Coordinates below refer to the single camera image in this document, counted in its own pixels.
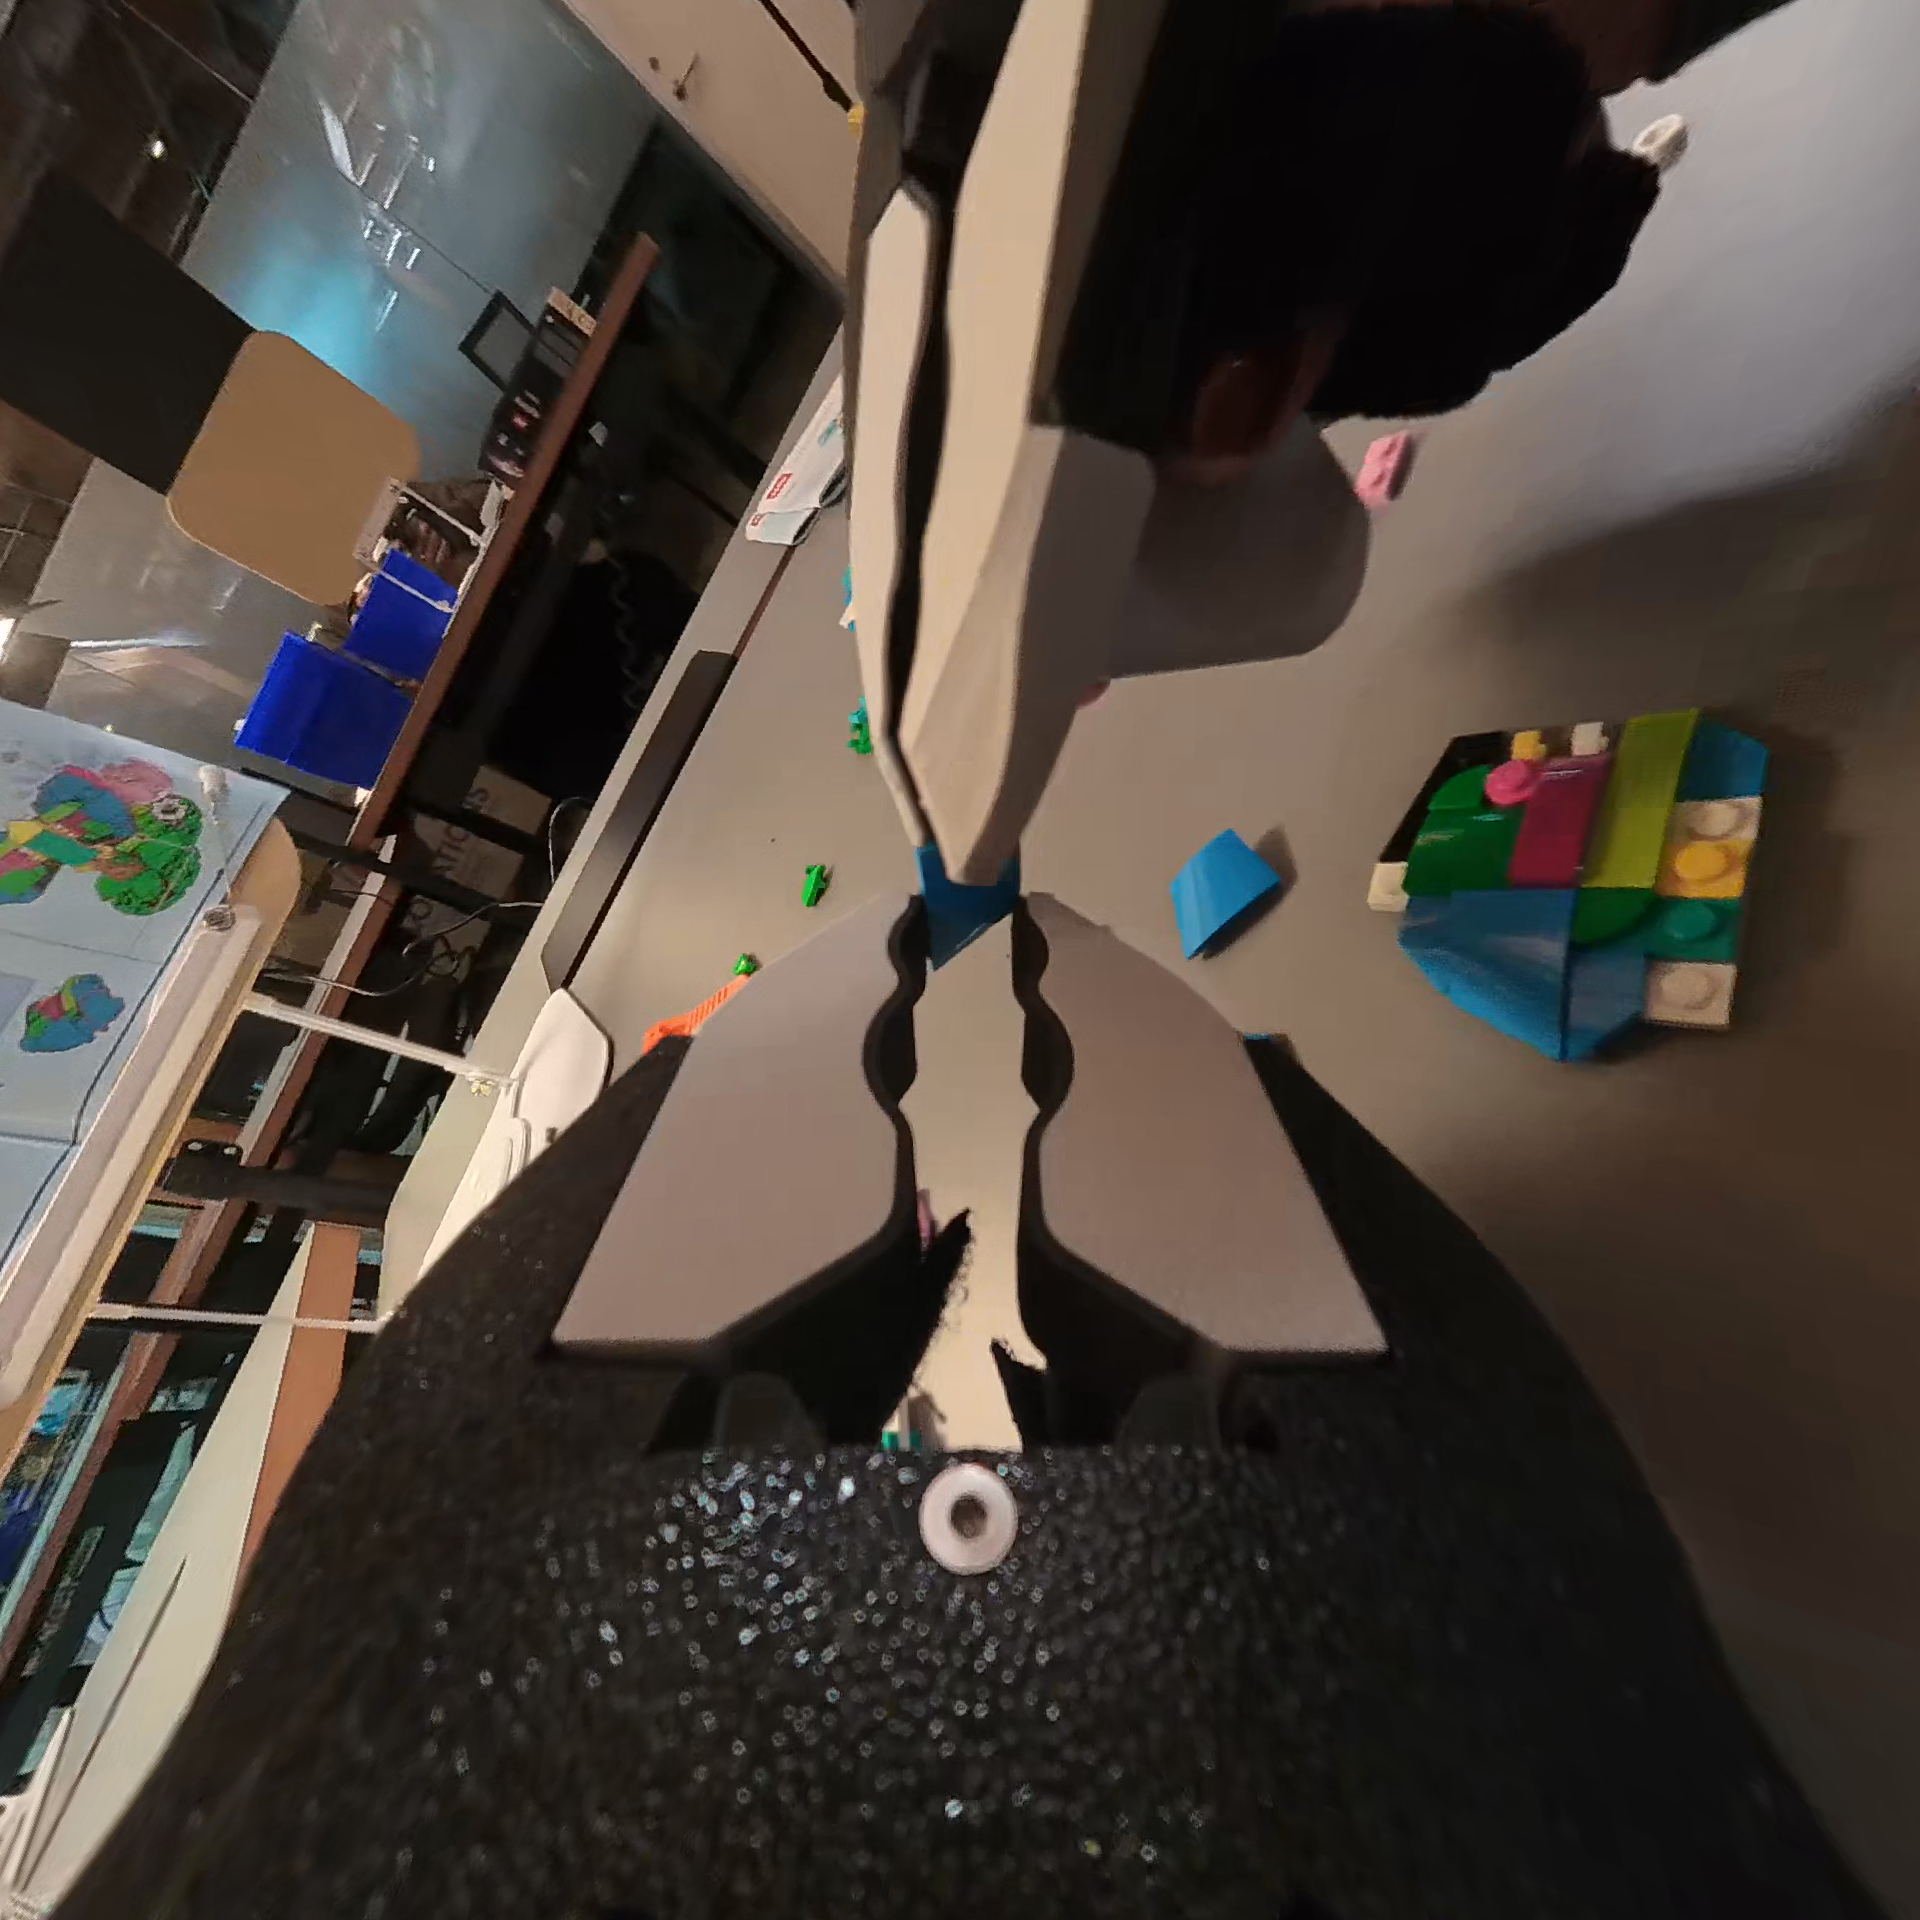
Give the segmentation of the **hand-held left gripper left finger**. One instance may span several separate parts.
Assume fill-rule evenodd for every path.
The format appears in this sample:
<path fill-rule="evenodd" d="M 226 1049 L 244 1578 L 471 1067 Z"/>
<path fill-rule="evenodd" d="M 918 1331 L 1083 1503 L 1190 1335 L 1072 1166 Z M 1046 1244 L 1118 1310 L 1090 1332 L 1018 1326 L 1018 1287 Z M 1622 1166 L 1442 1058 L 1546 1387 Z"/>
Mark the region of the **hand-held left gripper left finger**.
<path fill-rule="evenodd" d="M 923 901 L 765 964 L 690 1041 L 552 1327 L 588 1359 L 719 1359 L 922 1246 L 902 1102 Z"/>

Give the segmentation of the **person's right hand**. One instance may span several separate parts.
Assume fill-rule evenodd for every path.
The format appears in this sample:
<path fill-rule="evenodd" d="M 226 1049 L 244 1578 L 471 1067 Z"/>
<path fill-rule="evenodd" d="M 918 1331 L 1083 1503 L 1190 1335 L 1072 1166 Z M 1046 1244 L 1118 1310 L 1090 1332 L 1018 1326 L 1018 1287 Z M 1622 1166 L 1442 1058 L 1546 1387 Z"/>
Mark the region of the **person's right hand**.
<path fill-rule="evenodd" d="M 1202 378 L 1189 452 L 1202 465 L 1247 465 L 1311 407 L 1338 356 L 1338 326 L 1299 326 L 1266 348 L 1229 353 Z"/>

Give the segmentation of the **blue lego slope piece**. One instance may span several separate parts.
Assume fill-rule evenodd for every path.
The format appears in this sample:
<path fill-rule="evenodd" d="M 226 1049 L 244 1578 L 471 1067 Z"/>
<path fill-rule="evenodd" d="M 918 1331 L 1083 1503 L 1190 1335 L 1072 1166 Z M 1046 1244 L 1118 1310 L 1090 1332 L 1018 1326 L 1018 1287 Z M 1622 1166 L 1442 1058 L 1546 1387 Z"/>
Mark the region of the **blue lego slope piece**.
<path fill-rule="evenodd" d="M 1168 882 L 1183 961 L 1211 958 L 1239 940 L 1286 891 L 1280 868 L 1236 829 L 1216 831 Z"/>
<path fill-rule="evenodd" d="M 927 969 L 947 967 L 983 933 L 1005 922 L 1022 897 L 1020 854 L 1007 857 L 992 882 L 960 882 L 947 871 L 939 849 L 916 849 L 916 878 L 927 935 Z"/>

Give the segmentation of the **orange lego brick separator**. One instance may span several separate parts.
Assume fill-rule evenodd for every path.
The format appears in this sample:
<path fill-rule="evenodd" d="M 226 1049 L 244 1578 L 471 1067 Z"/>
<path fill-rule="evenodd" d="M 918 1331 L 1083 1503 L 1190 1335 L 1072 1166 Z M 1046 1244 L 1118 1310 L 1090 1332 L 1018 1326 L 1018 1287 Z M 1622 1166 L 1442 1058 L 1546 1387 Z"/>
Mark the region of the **orange lego brick separator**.
<path fill-rule="evenodd" d="M 694 1003 L 694 1005 L 693 1005 L 693 1009 L 687 1009 L 685 1013 L 682 1013 L 682 1014 L 669 1014 L 669 1018 L 662 1018 L 662 1020 L 653 1021 L 653 1025 L 644 1031 L 644 1035 L 642 1035 L 642 1041 L 639 1041 L 639 1046 L 638 1046 L 638 1053 L 639 1053 L 639 1055 L 646 1055 L 646 1053 L 652 1053 L 659 1045 L 662 1045 L 662 1042 L 667 1042 L 667 1041 L 693 1041 L 693 1037 L 696 1037 L 696 1035 L 699 1035 L 699 1031 L 701 1031 L 701 1028 L 703 1028 L 703 1026 L 707 1026 L 707 1025 L 708 1025 L 708 1021 L 711 1021 L 711 1020 L 712 1020 L 712 1018 L 715 1018 L 722 1009 L 727 1009 L 727 1005 L 731 1003 L 731 998 L 734 998 L 734 996 L 739 996 L 739 995 L 740 995 L 747 985 L 751 985 L 751 981 L 755 981 L 755 973 L 739 973 L 739 971 L 734 971 L 719 989 L 715 989 L 712 995 L 708 995 L 707 998 L 701 998 L 699 1003 Z"/>

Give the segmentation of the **black picture frame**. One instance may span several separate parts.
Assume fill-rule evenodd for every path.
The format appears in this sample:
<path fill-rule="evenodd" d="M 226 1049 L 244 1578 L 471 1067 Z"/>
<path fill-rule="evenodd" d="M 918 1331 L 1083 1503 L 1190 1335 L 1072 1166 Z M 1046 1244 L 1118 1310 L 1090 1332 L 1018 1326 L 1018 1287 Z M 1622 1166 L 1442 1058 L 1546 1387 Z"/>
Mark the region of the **black picture frame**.
<path fill-rule="evenodd" d="M 501 291 L 493 291 L 459 340 L 462 358 L 491 387 L 506 391 L 532 348 L 536 324 Z"/>

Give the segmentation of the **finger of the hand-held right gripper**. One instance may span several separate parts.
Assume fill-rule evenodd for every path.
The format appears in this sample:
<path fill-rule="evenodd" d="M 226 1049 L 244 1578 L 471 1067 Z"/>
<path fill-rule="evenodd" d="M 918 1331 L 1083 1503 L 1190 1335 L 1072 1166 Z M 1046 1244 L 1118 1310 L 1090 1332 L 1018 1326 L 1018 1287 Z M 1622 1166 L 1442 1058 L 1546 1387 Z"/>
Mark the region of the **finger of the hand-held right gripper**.
<path fill-rule="evenodd" d="M 1100 388 L 1098 298 L 1164 22 L 1164 5 L 1022 5 L 951 199 L 902 769 L 970 885 L 1039 807 L 1157 485 L 1146 427 Z"/>
<path fill-rule="evenodd" d="M 871 747 L 911 849 L 942 844 L 906 747 L 906 697 L 930 662 L 923 547 L 943 461 L 948 267 L 948 207 L 907 173 L 867 237 L 847 348 L 847 570 Z"/>

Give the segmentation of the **lego instruction booklet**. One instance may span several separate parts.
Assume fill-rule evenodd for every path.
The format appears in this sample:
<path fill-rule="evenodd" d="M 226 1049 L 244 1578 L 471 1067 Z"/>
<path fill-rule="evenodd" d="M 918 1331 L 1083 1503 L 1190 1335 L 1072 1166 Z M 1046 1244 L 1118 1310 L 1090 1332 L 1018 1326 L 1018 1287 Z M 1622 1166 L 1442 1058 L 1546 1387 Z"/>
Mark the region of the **lego instruction booklet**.
<path fill-rule="evenodd" d="M 847 481 L 845 383 L 831 378 L 820 404 L 775 465 L 740 532 L 755 543 L 799 543 Z"/>

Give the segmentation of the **blue storage bin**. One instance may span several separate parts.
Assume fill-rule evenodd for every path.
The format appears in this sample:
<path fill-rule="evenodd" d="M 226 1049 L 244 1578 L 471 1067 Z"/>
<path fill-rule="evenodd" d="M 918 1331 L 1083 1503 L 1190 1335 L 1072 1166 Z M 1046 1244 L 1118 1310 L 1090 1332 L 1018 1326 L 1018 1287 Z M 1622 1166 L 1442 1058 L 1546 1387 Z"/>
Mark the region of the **blue storage bin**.
<path fill-rule="evenodd" d="M 287 631 L 234 742 L 307 777 L 371 790 L 412 706 L 410 690 L 371 666 Z"/>
<path fill-rule="evenodd" d="M 364 587 L 342 652 L 390 681 L 426 681 L 456 609 L 456 590 L 395 543 Z"/>

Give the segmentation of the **tan rounded board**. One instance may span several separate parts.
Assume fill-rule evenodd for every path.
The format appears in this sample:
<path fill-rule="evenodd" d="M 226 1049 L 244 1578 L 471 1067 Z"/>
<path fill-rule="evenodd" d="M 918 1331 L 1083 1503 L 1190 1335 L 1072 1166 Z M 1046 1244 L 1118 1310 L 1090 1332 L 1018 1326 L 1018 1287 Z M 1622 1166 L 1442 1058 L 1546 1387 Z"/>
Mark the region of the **tan rounded board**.
<path fill-rule="evenodd" d="M 179 532 L 311 603 L 342 603 L 375 514 L 420 470 L 416 430 L 295 339 L 251 331 L 164 509 Z"/>

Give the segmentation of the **long wooden desk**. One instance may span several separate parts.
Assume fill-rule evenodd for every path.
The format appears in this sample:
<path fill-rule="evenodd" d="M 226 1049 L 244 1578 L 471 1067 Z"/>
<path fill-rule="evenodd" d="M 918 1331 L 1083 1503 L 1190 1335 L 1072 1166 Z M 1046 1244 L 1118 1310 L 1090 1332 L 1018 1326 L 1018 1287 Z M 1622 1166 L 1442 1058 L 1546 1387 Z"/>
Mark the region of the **long wooden desk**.
<path fill-rule="evenodd" d="M 508 583 L 511 566 L 528 543 L 531 535 L 542 522 L 542 505 L 546 492 L 552 486 L 564 458 L 573 442 L 586 430 L 588 403 L 600 383 L 608 361 L 619 346 L 619 335 L 632 313 L 644 283 L 659 263 L 659 243 L 648 234 L 638 234 L 631 250 L 622 258 L 608 295 L 594 317 L 591 333 L 588 333 L 571 371 L 560 383 L 560 394 L 543 410 L 534 449 L 524 467 L 522 481 L 508 505 L 503 507 L 491 540 L 476 563 L 471 583 L 464 587 L 459 605 L 452 613 L 444 644 L 428 668 L 428 675 L 410 706 L 395 745 L 381 763 L 376 782 L 368 790 L 368 801 L 354 812 L 351 831 L 346 842 L 351 854 L 371 853 L 380 838 L 390 831 L 390 821 L 404 810 L 404 787 L 426 747 L 428 734 L 435 727 L 442 706 L 459 677 L 469 652 L 485 628 L 491 605 Z"/>

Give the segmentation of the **beige document holder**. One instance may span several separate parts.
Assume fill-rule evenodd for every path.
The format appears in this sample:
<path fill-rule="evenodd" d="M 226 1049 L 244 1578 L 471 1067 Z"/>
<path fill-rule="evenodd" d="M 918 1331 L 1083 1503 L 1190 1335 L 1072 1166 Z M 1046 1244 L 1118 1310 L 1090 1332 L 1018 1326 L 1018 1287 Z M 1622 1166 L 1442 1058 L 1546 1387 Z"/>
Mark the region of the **beige document holder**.
<path fill-rule="evenodd" d="M 5 1237 L 2 1467 L 12 1469 L 64 1350 L 101 1298 L 168 1146 L 229 1041 L 302 882 L 286 823 L 268 821 L 132 1014 L 79 1138 Z"/>

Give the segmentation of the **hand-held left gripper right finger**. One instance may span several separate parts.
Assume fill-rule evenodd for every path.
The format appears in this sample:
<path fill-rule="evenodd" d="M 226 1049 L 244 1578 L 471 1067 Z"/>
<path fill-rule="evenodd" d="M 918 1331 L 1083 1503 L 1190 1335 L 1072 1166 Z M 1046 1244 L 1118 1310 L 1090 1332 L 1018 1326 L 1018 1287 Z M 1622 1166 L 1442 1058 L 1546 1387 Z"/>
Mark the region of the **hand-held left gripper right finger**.
<path fill-rule="evenodd" d="M 1055 897 L 1013 916 L 1018 1303 L 1075 1387 L 1384 1356 L 1239 1028 Z"/>

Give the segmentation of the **multicoloured partial lego build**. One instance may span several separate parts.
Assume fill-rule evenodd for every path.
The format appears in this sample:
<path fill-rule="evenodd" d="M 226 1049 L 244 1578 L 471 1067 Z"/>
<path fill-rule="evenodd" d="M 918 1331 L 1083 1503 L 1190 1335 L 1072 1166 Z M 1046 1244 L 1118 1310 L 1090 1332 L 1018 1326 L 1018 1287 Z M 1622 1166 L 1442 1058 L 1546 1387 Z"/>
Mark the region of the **multicoloured partial lego build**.
<path fill-rule="evenodd" d="M 1461 734 L 1364 903 L 1427 985 L 1549 1063 L 1723 1034 L 1770 773 L 1763 739 L 1703 708 Z"/>

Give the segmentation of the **lego instruction sheet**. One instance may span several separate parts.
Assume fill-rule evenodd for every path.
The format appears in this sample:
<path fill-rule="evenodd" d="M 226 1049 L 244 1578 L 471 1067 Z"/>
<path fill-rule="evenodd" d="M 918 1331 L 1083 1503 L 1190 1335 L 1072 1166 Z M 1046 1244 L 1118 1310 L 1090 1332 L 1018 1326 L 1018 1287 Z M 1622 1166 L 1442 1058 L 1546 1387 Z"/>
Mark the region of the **lego instruction sheet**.
<path fill-rule="evenodd" d="M 32 1237 L 152 1003 L 284 805 L 251 775 L 2 708 L 2 1247 Z"/>

